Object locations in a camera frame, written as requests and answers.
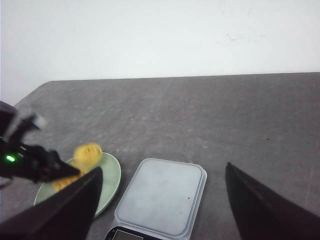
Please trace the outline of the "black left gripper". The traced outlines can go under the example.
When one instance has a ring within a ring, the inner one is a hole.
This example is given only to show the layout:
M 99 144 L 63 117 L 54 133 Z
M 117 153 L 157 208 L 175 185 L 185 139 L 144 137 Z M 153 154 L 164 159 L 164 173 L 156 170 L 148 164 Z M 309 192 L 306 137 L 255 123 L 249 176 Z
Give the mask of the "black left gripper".
M 60 162 L 56 151 L 45 150 L 42 146 L 0 149 L 0 176 L 7 179 L 15 177 L 37 182 L 47 182 L 56 179 L 76 176 L 80 170 Z

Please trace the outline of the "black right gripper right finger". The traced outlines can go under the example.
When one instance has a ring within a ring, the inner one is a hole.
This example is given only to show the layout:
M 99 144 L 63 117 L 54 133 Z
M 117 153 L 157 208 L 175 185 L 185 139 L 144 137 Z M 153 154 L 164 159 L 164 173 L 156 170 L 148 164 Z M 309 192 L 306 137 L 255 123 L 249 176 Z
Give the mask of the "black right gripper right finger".
M 243 240 L 318 240 L 320 218 L 282 197 L 230 162 L 225 168 L 230 208 Z

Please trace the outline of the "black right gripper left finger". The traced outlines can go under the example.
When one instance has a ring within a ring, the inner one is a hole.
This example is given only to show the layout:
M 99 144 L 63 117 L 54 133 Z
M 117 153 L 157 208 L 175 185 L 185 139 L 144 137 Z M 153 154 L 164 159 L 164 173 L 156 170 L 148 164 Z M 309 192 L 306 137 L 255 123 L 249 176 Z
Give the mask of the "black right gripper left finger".
M 39 204 L 4 221 L 2 240 L 84 240 L 95 217 L 103 185 L 96 167 Z

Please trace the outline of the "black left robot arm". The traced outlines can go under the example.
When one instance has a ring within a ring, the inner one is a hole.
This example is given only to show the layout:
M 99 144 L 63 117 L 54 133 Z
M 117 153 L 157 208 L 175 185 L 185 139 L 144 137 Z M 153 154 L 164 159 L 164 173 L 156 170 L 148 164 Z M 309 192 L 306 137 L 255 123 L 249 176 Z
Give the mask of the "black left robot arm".
M 39 115 L 23 118 L 12 134 L 6 136 L 17 113 L 12 105 L 0 102 L 0 176 L 7 179 L 1 188 L 11 184 L 14 178 L 38 183 L 80 174 L 79 169 L 63 162 L 57 151 L 24 143 L 25 134 L 41 129 L 43 121 Z

